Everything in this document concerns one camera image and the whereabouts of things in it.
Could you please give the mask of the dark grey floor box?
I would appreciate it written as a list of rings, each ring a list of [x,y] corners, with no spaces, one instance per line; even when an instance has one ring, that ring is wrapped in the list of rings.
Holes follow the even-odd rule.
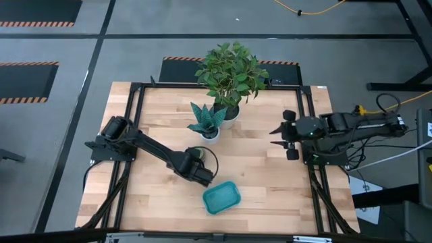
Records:
[[[432,209],[404,201],[404,238],[406,241],[432,243]]]

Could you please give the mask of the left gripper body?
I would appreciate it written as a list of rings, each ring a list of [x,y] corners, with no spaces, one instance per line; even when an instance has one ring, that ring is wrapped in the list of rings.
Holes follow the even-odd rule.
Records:
[[[207,171],[196,157],[186,154],[184,162],[182,164],[183,171],[182,175],[184,178],[190,181],[204,181],[207,178]]]

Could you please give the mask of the black stand frame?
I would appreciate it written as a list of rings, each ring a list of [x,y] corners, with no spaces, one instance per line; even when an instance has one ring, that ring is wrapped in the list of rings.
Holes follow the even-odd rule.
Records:
[[[403,83],[379,83],[379,82],[370,82],[367,83],[367,90],[369,91],[396,91],[396,92],[427,92],[432,90],[432,84],[425,84],[425,81],[429,78],[432,78],[432,57],[430,56],[423,40],[418,33],[414,23],[411,20],[408,12],[403,6],[401,0],[397,0],[396,4],[400,13],[404,17],[405,23],[415,41],[418,45],[423,57],[427,62],[427,67],[421,70],[419,73],[415,74],[413,77],[408,79]]]

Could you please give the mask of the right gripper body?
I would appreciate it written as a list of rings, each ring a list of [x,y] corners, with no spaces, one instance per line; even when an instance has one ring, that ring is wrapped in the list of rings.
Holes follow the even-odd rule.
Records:
[[[283,118],[286,121],[286,134],[284,140],[287,141],[287,158],[288,160],[298,160],[299,152],[295,147],[297,131],[295,127],[296,112],[292,110],[285,110]]]

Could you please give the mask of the black hazard-striped floor mat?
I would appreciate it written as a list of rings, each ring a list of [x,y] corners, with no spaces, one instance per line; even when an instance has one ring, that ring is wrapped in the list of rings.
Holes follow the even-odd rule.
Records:
[[[83,0],[0,0],[0,27],[72,27]]]
[[[0,62],[0,105],[46,103],[58,61]]]
[[[200,57],[164,57],[160,82],[196,82],[195,73],[199,70]],[[259,67],[266,69],[272,84],[302,85],[300,66],[292,61],[259,61]]]

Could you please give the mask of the grey furniture foot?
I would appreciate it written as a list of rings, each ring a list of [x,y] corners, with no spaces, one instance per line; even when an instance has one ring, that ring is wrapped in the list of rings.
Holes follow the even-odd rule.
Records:
[[[9,159],[12,161],[23,162],[25,160],[25,157],[0,148],[0,161],[3,159]]]

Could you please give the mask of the grey cabinet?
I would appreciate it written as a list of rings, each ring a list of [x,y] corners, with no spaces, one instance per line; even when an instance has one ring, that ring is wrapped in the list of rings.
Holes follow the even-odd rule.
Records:
[[[416,112],[419,202],[432,209],[432,109]]]

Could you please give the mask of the black aluminium table frame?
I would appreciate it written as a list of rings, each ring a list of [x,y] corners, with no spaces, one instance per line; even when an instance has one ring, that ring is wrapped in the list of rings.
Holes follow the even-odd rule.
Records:
[[[176,151],[206,145],[199,134],[186,128],[196,119],[190,102],[210,105],[207,89],[197,85],[157,84],[144,88],[139,127],[156,141]],[[293,90],[262,90],[258,98],[241,104],[234,126],[222,130],[209,148],[219,160],[219,172],[209,187],[234,182],[242,197],[240,204],[220,214],[205,209],[205,187],[186,181],[166,168],[165,163],[139,150],[132,162],[121,216],[120,230],[138,232],[192,232],[214,234],[317,234],[308,169],[301,160],[288,161],[280,140],[270,135],[282,121],[282,112],[298,108],[302,95],[304,114],[308,98],[315,114],[331,113],[326,86],[280,86]],[[113,162],[102,162],[88,174],[75,226],[82,226],[105,200]],[[348,176],[339,168],[326,166],[333,204],[350,227],[359,231]]]

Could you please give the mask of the teal plastic basket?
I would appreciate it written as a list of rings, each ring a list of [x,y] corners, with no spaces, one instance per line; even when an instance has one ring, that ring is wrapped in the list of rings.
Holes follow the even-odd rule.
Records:
[[[202,195],[202,200],[207,212],[216,215],[238,205],[242,197],[237,185],[231,181],[226,181],[206,190]]]

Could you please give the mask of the snake plant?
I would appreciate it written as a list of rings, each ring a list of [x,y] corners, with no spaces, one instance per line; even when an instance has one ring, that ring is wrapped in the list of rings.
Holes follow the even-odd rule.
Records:
[[[209,109],[206,104],[202,107],[195,103],[190,103],[190,105],[196,123],[188,125],[187,128],[200,134],[206,144],[216,144],[221,134],[221,125],[225,119],[227,108],[215,111],[213,107]]]

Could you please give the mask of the leafy green potted plant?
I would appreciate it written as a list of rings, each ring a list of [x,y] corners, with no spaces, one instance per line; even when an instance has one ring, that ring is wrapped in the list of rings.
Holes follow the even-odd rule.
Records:
[[[241,100],[257,97],[260,90],[266,89],[269,73],[249,48],[236,41],[210,50],[199,61],[195,76],[209,89],[207,94],[214,98],[214,109],[226,110],[221,128],[230,129],[240,116]]]

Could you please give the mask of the white paper sheet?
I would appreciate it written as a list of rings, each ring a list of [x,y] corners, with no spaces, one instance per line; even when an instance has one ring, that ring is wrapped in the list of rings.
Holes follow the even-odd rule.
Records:
[[[350,190],[352,196],[357,194],[362,194],[365,192],[375,192],[380,191],[383,188],[372,184],[367,181],[360,180],[358,178],[348,176],[349,178],[349,184],[350,184]],[[378,207],[369,207],[369,208],[359,208],[355,209],[356,216],[359,219],[368,221],[369,223],[377,225],[379,223],[379,213],[380,213],[380,206]]]

